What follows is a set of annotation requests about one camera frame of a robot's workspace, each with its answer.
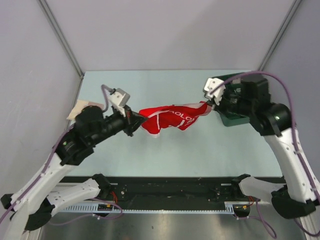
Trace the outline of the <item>red underwear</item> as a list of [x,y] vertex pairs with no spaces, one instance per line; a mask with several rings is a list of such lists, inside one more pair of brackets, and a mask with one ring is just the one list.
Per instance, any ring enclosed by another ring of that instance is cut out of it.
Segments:
[[182,105],[165,105],[141,109],[138,113],[147,120],[141,128],[157,138],[162,129],[177,128],[181,131],[193,125],[199,117],[212,111],[212,106],[204,101]]

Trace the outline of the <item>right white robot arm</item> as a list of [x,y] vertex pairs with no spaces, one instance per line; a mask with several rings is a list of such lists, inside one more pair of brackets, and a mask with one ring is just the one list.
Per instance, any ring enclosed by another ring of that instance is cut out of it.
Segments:
[[252,196],[271,203],[285,219],[306,217],[320,204],[320,183],[314,176],[298,143],[299,136],[291,110],[271,101],[269,82],[261,74],[242,73],[240,92],[231,92],[226,81],[213,79],[207,93],[214,109],[249,118],[250,125],[264,138],[273,151],[285,183],[278,184],[243,174],[234,179],[231,196],[242,201]]

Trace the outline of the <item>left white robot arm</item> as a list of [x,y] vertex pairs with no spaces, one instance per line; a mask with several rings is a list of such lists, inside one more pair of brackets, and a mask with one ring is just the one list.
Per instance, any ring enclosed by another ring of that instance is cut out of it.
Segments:
[[47,161],[36,175],[15,194],[5,194],[1,203],[7,212],[14,214],[10,220],[14,233],[34,231],[46,223],[62,208],[82,200],[97,197],[105,200],[110,196],[109,182],[102,174],[95,174],[82,185],[77,185],[57,196],[52,189],[75,167],[94,153],[94,147],[104,140],[124,132],[129,137],[147,120],[146,117],[124,107],[124,113],[114,109],[104,116],[98,106],[85,107],[74,124],[62,134],[54,145]]

